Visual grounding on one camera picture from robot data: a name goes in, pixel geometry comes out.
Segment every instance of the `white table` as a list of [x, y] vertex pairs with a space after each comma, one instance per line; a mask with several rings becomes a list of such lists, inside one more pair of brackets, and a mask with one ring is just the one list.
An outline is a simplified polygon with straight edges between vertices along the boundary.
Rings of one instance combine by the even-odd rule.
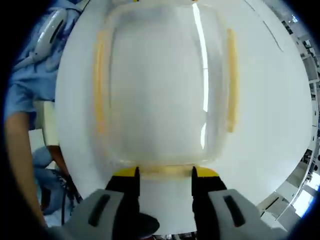
[[[295, 43], [262, 1], [201, 2], [215, 5], [236, 32], [240, 82], [235, 132], [228, 134], [220, 158], [207, 167], [216, 170], [228, 188], [257, 205], [286, 180], [309, 145], [312, 106], [308, 77]], [[106, 0], [89, 2], [67, 41], [56, 85], [59, 142], [84, 198], [104, 188], [117, 169], [97, 164], [102, 162], [101, 156], [92, 141], [92, 62], [96, 34], [107, 8]], [[141, 180], [139, 202], [142, 212], [159, 220], [157, 234], [196, 230], [190, 178]]]

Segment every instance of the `clear plastic container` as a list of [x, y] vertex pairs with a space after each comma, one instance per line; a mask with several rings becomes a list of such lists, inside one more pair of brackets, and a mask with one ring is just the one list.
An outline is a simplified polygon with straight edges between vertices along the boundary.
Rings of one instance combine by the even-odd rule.
[[227, 29], [192, 1], [120, 5], [98, 36], [94, 100], [107, 161], [199, 164], [221, 152], [228, 128]]

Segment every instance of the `hand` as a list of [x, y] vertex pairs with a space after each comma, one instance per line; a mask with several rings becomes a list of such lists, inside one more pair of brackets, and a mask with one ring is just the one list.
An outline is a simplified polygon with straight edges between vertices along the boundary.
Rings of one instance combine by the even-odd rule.
[[74, 184], [74, 181], [72, 180], [70, 175], [66, 176], [65, 180], [66, 180], [66, 185], [70, 190], [70, 193], [72, 195], [74, 195], [75, 200], [79, 204], [82, 201], [82, 197], [80, 196], [80, 194], [76, 188], [76, 185]]

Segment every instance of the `yellow tape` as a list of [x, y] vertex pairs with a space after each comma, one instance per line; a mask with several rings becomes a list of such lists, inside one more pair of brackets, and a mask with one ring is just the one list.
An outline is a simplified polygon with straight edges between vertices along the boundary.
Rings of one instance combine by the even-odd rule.
[[[176, 166], [155, 166], [139, 167], [139, 171], [144, 175], [174, 176], [174, 177], [191, 177], [193, 165], [176, 165]], [[136, 167], [124, 168], [116, 172], [114, 176], [134, 177]], [[196, 166], [198, 177], [218, 177], [219, 175], [212, 169]]]
[[238, 54], [236, 45], [236, 33], [232, 29], [227, 30], [227, 47], [230, 71], [229, 103], [228, 103], [228, 132], [235, 130], [238, 113], [239, 83], [238, 83]]
[[96, 129], [98, 133], [105, 134], [105, 119], [103, 110], [102, 96], [102, 58], [104, 52], [103, 33], [97, 36], [97, 45], [95, 50], [94, 68], [93, 68], [93, 98], [94, 98], [94, 114], [96, 120]]

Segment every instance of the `person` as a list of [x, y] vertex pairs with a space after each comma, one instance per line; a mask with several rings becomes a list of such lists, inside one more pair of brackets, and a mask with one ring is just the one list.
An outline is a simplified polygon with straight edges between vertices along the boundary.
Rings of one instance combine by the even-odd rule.
[[67, 0], [55, 0], [38, 19], [24, 46], [17, 56], [17, 61], [28, 57], [35, 47], [39, 32], [50, 14], [57, 8], [67, 10], [64, 29], [57, 35], [47, 59], [28, 65], [12, 72], [7, 86], [4, 102], [4, 136], [11, 170], [25, 200], [40, 223], [46, 222], [37, 199], [37, 186], [34, 181], [32, 154], [28, 130], [33, 128], [36, 118], [34, 100], [55, 100], [58, 67], [67, 38], [75, 25], [80, 10]]
[[[52, 161], [58, 169], [47, 168]], [[68, 221], [73, 208], [82, 200], [68, 172], [60, 147], [50, 145], [38, 148], [32, 154], [32, 165], [37, 184], [37, 198], [46, 225], [60, 226], [64, 221]]]

